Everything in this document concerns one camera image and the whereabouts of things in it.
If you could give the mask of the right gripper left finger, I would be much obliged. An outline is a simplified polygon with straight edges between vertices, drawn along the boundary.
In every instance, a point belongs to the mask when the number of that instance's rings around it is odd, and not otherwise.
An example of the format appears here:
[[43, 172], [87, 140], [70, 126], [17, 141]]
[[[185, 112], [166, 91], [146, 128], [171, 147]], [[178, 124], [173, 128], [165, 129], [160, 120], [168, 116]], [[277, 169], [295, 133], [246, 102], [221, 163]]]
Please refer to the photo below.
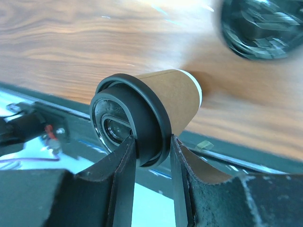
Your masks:
[[129, 227], [136, 169], [135, 139], [73, 174], [64, 169], [0, 174], [3, 227]]

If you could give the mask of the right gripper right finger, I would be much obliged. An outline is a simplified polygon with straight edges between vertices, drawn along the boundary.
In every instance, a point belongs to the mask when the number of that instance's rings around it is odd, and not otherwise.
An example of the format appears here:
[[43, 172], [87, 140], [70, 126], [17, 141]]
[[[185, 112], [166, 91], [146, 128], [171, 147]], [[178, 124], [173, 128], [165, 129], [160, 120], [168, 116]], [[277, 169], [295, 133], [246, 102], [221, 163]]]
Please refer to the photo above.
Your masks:
[[171, 175], [178, 227], [300, 227], [301, 174], [226, 174], [171, 137]]

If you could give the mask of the black coffee cup lid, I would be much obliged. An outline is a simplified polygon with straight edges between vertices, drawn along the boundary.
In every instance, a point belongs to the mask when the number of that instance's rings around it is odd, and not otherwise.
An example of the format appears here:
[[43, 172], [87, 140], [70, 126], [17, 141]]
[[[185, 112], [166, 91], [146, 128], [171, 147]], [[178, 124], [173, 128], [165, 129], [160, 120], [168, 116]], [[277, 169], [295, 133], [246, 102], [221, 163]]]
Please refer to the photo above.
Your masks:
[[103, 79], [89, 113], [95, 135], [107, 153], [133, 136], [138, 167], [158, 166], [169, 155], [172, 130], [168, 113], [156, 93], [140, 79], [123, 73]]

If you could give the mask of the brown paper coffee cup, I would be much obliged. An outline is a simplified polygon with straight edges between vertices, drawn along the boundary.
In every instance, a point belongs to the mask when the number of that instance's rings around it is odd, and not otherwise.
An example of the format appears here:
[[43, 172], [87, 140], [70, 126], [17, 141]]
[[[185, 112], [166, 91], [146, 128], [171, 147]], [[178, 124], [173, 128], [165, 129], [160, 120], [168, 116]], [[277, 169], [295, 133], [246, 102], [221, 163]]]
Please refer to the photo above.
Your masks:
[[157, 95], [169, 116], [172, 133], [180, 135], [202, 104], [203, 94], [197, 79], [180, 69], [145, 73], [135, 77]]

